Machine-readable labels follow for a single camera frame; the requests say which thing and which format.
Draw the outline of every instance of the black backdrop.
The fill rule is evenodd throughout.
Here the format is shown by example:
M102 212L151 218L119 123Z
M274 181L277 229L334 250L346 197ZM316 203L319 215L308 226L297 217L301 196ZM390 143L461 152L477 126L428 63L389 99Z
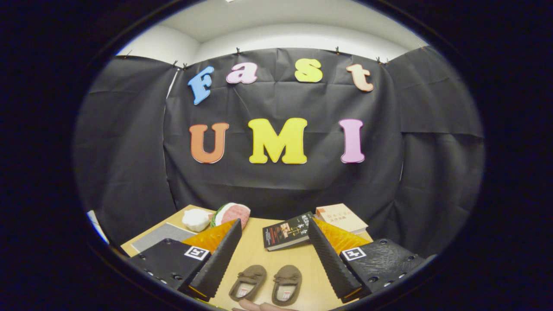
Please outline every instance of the black backdrop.
M294 64L301 58L319 60L320 82L296 80ZM245 62L258 65L257 80L229 84L231 67ZM373 91L354 85L346 70L352 64L370 71ZM211 94L194 105L187 82L207 66L215 68ZM307 163L250 163L248 122L266 118L278 133L293 117L307 120ZM364 123L362 163L340 161L338 122L345 118ZM217 122L229 123L224 156L199 163L190 153L188 129ZM213 144L208 130L205 150ZM232 201L249 206L254 217L287 219L345 203L374 238L398 241L426 257L443 250L467 219L483 157L471 95L428 46L388 64L314 49L248 51L178 72L150 59L115 58L85 99L75 141L85 206L116 245L188 204L217 209Z

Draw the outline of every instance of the white plush object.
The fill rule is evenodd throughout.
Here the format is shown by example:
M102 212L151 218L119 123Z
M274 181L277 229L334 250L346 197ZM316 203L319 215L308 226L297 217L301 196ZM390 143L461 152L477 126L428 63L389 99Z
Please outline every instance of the white plush object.
M184 211L182 223L190 230L200 232L209 224L209 214L211 213L201 209Z

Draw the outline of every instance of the yellow letter m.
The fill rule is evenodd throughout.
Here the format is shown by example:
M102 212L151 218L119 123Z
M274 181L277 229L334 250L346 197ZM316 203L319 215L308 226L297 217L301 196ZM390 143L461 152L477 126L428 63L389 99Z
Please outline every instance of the yellow letter m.
M267 119L253 119L248 123L253 130L253 154L249 157L251 163L266 163L267 156L264 148L276 163L286 147L286 153L282 162L286 164L303 164L307 162L304 155L304 128L307 120L302 118L290 118L286 120L282 131L277 135L271 123Z

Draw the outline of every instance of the brown slipper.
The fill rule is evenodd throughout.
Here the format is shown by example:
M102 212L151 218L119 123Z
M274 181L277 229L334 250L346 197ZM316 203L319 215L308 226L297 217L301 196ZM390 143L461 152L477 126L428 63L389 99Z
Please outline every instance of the brown slipper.
M301 286L301 272L292 265L286 265L275 274L273 287L273 303L290 305L296 301Z
M239 301L241 299L252 300L257 290L265 281L267 271L260 265L247 267L243 272L238 274L238 279L228 292L232 300Z

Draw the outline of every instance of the pink letter i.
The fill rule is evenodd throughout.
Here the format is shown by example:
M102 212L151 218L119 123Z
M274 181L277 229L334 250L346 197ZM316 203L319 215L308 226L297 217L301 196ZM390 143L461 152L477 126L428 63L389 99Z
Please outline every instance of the pink letter i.
M344 163L360 163L365 160L365 155L361 153L361 137L359 130L363 126L361 120L344 119L340 120L340 126L344 129L344 154L340 158Z

